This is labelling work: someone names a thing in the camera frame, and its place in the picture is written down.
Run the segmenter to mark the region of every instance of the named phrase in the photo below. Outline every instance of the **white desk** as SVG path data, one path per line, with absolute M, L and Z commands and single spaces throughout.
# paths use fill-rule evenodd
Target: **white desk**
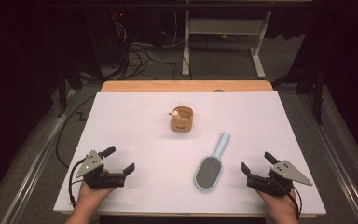
M 312 0 L 213 0 L 213 2 L 310 2 Z M 191 0 L 191 2 L 205 2 L 202 0 Z M 269 17 L 271 12 L 267 11 L 264 18 L 259 20 L 229 20 L 229 19 L 197 19 L 190 18 L 190 13 L 187 11 L 185 16 L 185 46 L 183 50 L 182 60 L 182 75 L 188 76 L 190 74 L 190 48 L 189 36 L 190 34 L 217 34 L 217 35 L 257 35 L 257 42 L 254 48 L 250 48 L 250 53 L 255 66 L 255 71 L 260 79 L 265 79 L 263 65 L 258 56 L 261 45 L 263 43 L 264 35 L 269 26 Z
M 225 88 L 224 81 L 182 81 L 178 86 L 188 83 L 192 89 L 202 83 L 208 87 L 211 82 L 222 86 L 217 89 Z M 123 83 L 137 83 L 140 87 L 143 82 Z M 175 82 L 148 81 L 145 85 L 162 90 Z M 170 129 L 168 112 L 178 105 L 194 110 L 189 133 Z M 200 191 L 194 184 L 194 174 L 201 159 L 213 154 L 222 131 L 231 134 L 221 157 L 223 172 L 212 191 Z M 70 167 L 92 149 L 102 151 L 110 146 L 116 146 L 117 151 L 103 159 L 105 168 L 111 173 L 121 172 L 135 162 L 135 171 L 127 177 L 124 188 L 115 190 L 105 200 L 99 210 L 101 214 L 265 217 L 263 201 L 246 187 L 246 176 L 241 171 L 244 161 L 254 174 L 267 176 L 270 163 L 263 157 L 265 151 L 278 160 L 289 160 L 313 181 L 274 91 L 101 92 L 94 101 Z M 70 213 L 73 209 L 67 192 L 68 175 L 54 207 L 57 212 Z M 303 217 L 325 213 L 315 186 L 297 183 L 295 186 L 303 198 Z M 75 196 L 78 187 L 74 185 Z

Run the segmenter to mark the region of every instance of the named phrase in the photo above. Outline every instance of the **small brown basket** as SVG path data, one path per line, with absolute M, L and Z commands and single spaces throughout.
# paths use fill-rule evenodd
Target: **small brown basket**
M 179 119 L 171 119 L 171 129 L 179 133 L 188 133 L 193 125 L 193 110 L 187 106 L 177 106 Z

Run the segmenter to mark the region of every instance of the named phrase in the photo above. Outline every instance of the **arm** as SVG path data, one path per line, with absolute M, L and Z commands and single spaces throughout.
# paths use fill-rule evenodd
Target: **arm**
M 91 223 L 92 217 L 103 203 L 103 200 L 115 189 L 92 189 L 85 182 L 82 182 L 74 212 L 66 220 L 66 224 Z
M 287 196 L 281 198 L 272 197 L 256 190 L 257 194 L 264 200 L 267 205 L 269 214 L 274 220 L 275 224 L 297 224 L 296 206 Z M 290 194 L 296 198 L 295 192 L 292 189 Z

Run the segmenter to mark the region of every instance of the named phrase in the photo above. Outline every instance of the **white tabletop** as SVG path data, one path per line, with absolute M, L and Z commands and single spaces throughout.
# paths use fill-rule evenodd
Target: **white tabletop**
M 179 105 L 194 111 L 189 133 L 170 128 L 169 112 Z M 211 191 L 194 184 L 201 160 L 213 154 L 222 132 L 231 137 L 221 160 L 223 171 Z M 102 214 L 263 217 L 267 210 L 241 171 L 245 162 L 255 175 L 267 176 L 264 153 L 290 161 L 312 182 L 293 130 L 275 91 L 261 92 L 100 92 L 94 101 L 70 170 L 92 149 L 116 146 L 103 159 L 111 173 L 131 163 L 124 188 L 116 189 L 101 206 Z M 72 212 L 67 174 L 54 210 Z M 315 187 L 295 186 L 303 215 L 325 214 Z M 74 185 L 77 196 L 79 184 Z

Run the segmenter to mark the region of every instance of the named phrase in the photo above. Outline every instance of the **hairbrush bristles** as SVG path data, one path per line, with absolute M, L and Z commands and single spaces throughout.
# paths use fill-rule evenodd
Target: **hairbrush bristles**
M 222 172 L 222 162 L 219 158 L 226 147 L 229 137 L 228 133 L 222 133 L 214 154 L 202 160 L 199 170 L 194 177 L 197 188 L 208 190 L 216 185 L 217 179 Z

